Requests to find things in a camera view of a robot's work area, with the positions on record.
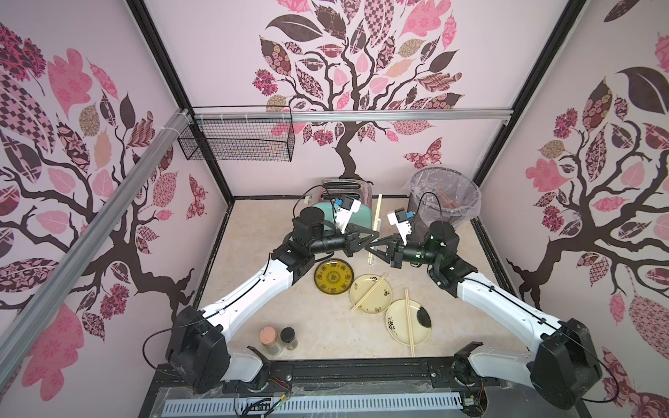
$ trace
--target jar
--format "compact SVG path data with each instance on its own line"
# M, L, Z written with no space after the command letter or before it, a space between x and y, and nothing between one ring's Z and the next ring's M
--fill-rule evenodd
M281 331L281 341L284 342L288 350L297 348L297 338L295 338L295 330L291 327L286 327Z
M260 342L268 354L276 356L283 351L283 346L279 342L279 333L273 326L266 326L260 331Z

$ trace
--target marble floor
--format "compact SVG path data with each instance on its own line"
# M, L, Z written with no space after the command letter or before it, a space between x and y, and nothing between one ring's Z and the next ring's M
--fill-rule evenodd
M225 235L205 287L200 307L222 298L234 290L267 261L292 230L291 210L294 201L236 201ZM407 199L384 199L381 214L405 207ZM304 208L299 203L296 212ZM381 237L395 232L386 219L381 224ZM461 225L458 255L476 266L493 282L494 274L470 223ZM471 341L482 341L500 350L525 350L524 345L507 329L479 309L453 298L440 290L427 276L425 268L391 269L375 260L367 263L367 252L352 258L338 251L334 257L345 259L354 276L381 275L387 272L393 288L393 300L404 299L409 288L412 300L425 307L432 319L432 334L415 349L416 356L452 356ZM298 347L283 350L275 359L373 358L409 357L408 346L396 342L386 331L385 314L368 315L350 312L353 305L349 293L328 295L314 283L312 268L294 286L271 299L235 334L228 344L235 347L252 345L264 351L259 333L270 325L279 331L286 326L295 329Z

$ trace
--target black frame edge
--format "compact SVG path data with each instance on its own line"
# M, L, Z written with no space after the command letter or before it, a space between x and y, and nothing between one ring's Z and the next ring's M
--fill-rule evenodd
M508 137L511 135L513 128L525 111L532 95L535 93L539 83L546 74L551 62L553 62L553 58L555 58L555 55L562 47L567 34L574 26L574 23L586 2L587 0L569 0L567 6L560 15L546 45L544 45L544 48L539 54L539 58L537 58L532 71L528 75L527 80L525 80L525 84L520 89L520 93L512 107L513 114L511 115L511 118L497 133L497 136L492 141L481 166L474 175L474 183L478 186L483 183L483 180L490 172L495 160L502 151L504 144L506 144Z

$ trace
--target wire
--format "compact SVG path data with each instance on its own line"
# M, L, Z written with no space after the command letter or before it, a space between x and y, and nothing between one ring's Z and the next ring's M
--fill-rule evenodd
M158 334L160 334L160 333L167 332L167 331L172 331L172 330L176 330L177 328L184 328L184 327L186 327L186 326L199 324L200 322L206 321L207 319L209 319L209 318L211 318L212 316L216 315L218 312L219 312L219 311L217 310L216 312L212 313L212 314L209 315L208 317L206 317L206 318L204 318L204 319L200 319L199 321L196 321L196 322L189 322L189 323L186 324L186 325L173 326L172 328L166 328L166 329L164 329L164 330L160 330L160 331L158 331L158 332L154 332L153 334L149 335L149 336L147 337L147 339L144 340L144 344L142 344L142 355L144 356L144 360L145 360L145 361L147 362L147 364L148 364L149 366L151 366L151 368L152 368L153 370L155 370L155 371L158 371L158 372L160 372L160 373L164 373L164 374L166 374L166 375L168 375L168 376L174 376L174 377L179 377L179 378L182 378L182 379L183 379L183 377L180 376L180 375L174 375L173 373L168 373L168 372L162 371L162 370L158 369L156 366L154 366L153 364L151 364L151 362L149 361L149 358L147 357L147 343L149 342L149 340L150 340L151 338L155 337L156 335L158 335Z
M585 402L592 402L592 403L609 403L609 402L613 402L613 401L615 401L616 399L618 399L618 397L619 397L619 395L620 395L620 384L618 383L618 380L615 378L615 376L614 376L613 373L611 372L611 369L609 369L609 368L606 366L606 364L604 364L604 363L603 363L603 362L602 362L602 361L601 361L595 354L593 354L590 350L588 350L587 348L585 348L580 342L578 342L578 341L576 341L575 339L571 338L569 335L565 334L565 333L562 332L560 329L555 328L553 325L549 324L549 323L546 321L546 318L539 318L537 315L535 315L535 314L533 314L532 312L528 311L527 309L523 308L520 304L517 304L514 300L512 300L512 299L510 299L510 298L507 298L506 295L504 295L502 292L499 292L493 285L487 285L487 284L485 284L485 283L479 282L478 280L474 280L474 279L472 279L472 278L464 278L464 279L465 279L465 280L471 280L472 282L476 282L476 283L480 284L481 286L484 286L484 287L486 287L486 288L492 290L493 292L497 293L498 295L502 296L504 299L506 299L506 300L508 300L509 302L513 303L514 305L518 306L520 309L524 310L525 312L527 312L527 313L530 314L531 316L535 317L537 320L539 320L539 323L541 323L541 324L546 324L546 325L548 325L549 327L551 327L553 330L555 330L555 331L559 332L560 334L566 336L568 339L572 340L575 344L577 344L578 346L580 346L586 353L590 354L590 355L592 356L592 358L594 358L599 364L601 364L601 365L604 367L604 369L607 371L607 373L609 373L609 375L611 375L611 377L613 377L613 381L615 382L615 395L614 395L611 399L605 399L605 400L603 400L603 401L596 401L596 400L594 400L594 399L581 398L582 401L585 401Z

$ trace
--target trash can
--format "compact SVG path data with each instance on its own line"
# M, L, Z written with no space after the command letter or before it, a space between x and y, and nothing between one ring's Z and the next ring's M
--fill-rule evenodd
M453 228L478 216L481 210L481 190L478 186L452 169L428 167L413 175L409 181L408 210L415 213L413 233L411 238L423 241L429 225L438 220L450 222ZM436 198L425 195L423 203L418 208L421 197L425 192L432 192L439 197L442 205L442 214Z

